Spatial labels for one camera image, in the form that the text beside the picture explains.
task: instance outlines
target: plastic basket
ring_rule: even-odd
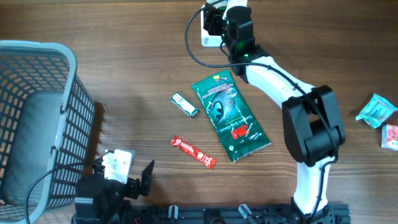
[[[0,223],[25,223],[25,196],[40,175],[85,161],[94,114],[69,48],[0,41]],[[30,220],[70,205],[82,170],[42,180],[30,195]]]

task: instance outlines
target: green package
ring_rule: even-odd
[[[228,70],[192,88],[232,162],[270,144]]]

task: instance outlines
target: teal wrapper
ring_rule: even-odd
[[[228,70],[192,88],[232,162],[270,144]]]
[[[359,112],[355,119],[363,119],[372,128],[377,128],[395,111],[397,111],[397,108],[388,100],[373,94],[371,101]]]

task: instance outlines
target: red and white packet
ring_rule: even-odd
[[[170,144],[172,146],[178,147],[186,154],[199,160],[204,165],[206,165],[207,168],[209,168],[209,169],[214,168],[214,165],[217,162],[217,160],[215,158],[207,156],[206,154],[201,152],[199,149],[191,146],[190,144],[186,143],[184,140],[180,139],[178,136],[174,136],[174,138],[170,141]]]
[[[386,124],[381,133],[381,147],[398,151],[398,127]]]

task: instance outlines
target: wooden table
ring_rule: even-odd
[[[91,150],[135,149],[137,177],[155,159],[146,205],[262,205],[289,203],[296,163],[286,150],[282,115],[263,92],[236,77],[272,145],[229,161],[205,113],[184,115],[169,98],[180,91],[200,106],[191,84],[221,71],[195,63],[183,33],[203,2],[0,5],[0,39],[61,42],[75,52],[78,75],[96,101]],[[349,204],[353,223],[396,223],[398,152],[381,149],[381,130],[355,121],[378,93],[398,105],[398,3],[387,1],[251,1],[257,41],[304,82],[336,93],[346,144],[333,165],[328,199]],[[190,44],[205,62],[227,63],[219,49],[200,44],[197,19]],[[398,115],[388,120],[398,125]],[[182,139],[218,159],[214,170],[169,141]],[[74,208],[39,223],[69,223]]]

